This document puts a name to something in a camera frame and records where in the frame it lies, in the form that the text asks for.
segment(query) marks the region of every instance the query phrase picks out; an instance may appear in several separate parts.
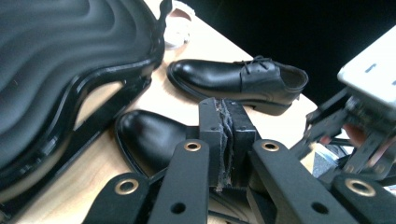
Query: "shoe heel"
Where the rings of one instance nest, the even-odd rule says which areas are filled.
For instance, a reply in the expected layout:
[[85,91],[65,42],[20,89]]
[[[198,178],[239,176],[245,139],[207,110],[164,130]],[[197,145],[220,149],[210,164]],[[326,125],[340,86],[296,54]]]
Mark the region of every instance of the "shoe heel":
[[279,104],[257,103],[257,102],[247,105],[252,105],[254,110],[274,116],[279,116],[283,114],[291,106],[291,105],[279,105]]

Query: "shoe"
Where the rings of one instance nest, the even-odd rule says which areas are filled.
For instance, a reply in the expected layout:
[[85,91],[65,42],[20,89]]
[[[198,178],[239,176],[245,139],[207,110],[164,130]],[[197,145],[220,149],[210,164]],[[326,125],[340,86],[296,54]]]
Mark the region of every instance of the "shoe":
[[[133,170],[151,177],[166,168],[175,146],[199,137],[199,127],[186,126],[161,115],[135,110],[116,121],[116,141]],[[231,223],[257,223],[244,189],[209,190],[209,215]]]
[[308,82],[305,71],[262,56],[236,63],[180,60],[169,64],[167,76],[197,100],[228,98],[276,116],[291,106]]

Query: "wooden surface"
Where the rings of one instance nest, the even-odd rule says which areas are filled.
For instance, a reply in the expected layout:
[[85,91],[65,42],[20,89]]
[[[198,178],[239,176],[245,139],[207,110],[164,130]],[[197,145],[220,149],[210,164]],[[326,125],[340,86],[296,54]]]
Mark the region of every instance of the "wooden surface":
[[[148,0],[148,5],[158,17],[159,0]],[[165,52],[163,64],[153,73],[153,81],[145,92],[128,110],[145,109],[175,119],[186,125],[198,125],[198,105],[180,94],[166,78],[167,65],[179,59],[205,59],[211,61],[250,60],[246,54],[207,24],[194,18],[191,42],[177,50]],[[92,93],[82,107],[79,122],[99,106],[120,85],[112,84]],[[263,138],[274,139],[286,147],[293,146],[303,136],[305,115],[316,106],[301,95],[282,116],[274,117],[245,109]],[[313,155],[304,161],[312,169]],[[90,206],[112,177],[130,172],[124,163],[111,131],[103,133],[81,155],[80,158],[26,211],[19,223],[80,223]],[[222,223],[214,217],[208,223]]]

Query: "shoe sole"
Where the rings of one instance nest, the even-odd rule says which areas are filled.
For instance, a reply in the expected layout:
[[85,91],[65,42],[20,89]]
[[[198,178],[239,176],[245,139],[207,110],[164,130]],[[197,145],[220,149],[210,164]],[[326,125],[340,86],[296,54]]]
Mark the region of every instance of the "shoe sole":
[[[213,97],[213,96],[207,96],[204,95],[198,91],[195,91],[194,89],[190,88],[189,86],[185,85],[182,81],[177,80],[177,78],[173,74],[173,66],[174,63],[170,63],[166,75],[168,76],[169,81],[177,88],[182,90],[183,92],[187,93],[187,95],[192,96],[198,101],[202,101],[204,99]],[[273,102],[268,102],[264,100],[255,100],[255,99],[243,99],[243,100],[236,100],[232,99],[242,105],[249,105],[252,106],[254,110],[257,110],[259,112],[262,112],[264,114],[268,115],[274,115],[278,116],[283,114],[291,105],[281,105]]]

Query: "shoe lace area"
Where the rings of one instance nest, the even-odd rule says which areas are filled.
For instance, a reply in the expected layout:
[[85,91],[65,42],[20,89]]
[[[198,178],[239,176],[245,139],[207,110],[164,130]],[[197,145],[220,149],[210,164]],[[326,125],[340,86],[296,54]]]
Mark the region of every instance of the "shoe lace area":
[[258,63],[258,64],[261,65],[263,68],[265,68],[266,70],[268,70],[268,66],[265,65],[264,62],[271,62],[271,61],[272,61],[272,59],[270,59],[270,58],[264,58],[264,57],[262,57],[261,55],[258,55],[258,56],[256,56],[256,57],[254,57],[253,60],[250,61],[250,62],[242,61],[242,62],[240,62],[240,63],[243,63],[243,64],[244,64],[244,66],[243,66],[242,69],[246,69],[247,74],[250,75],[249,66],[250,66],[251,64],[253,64],[253,63]]

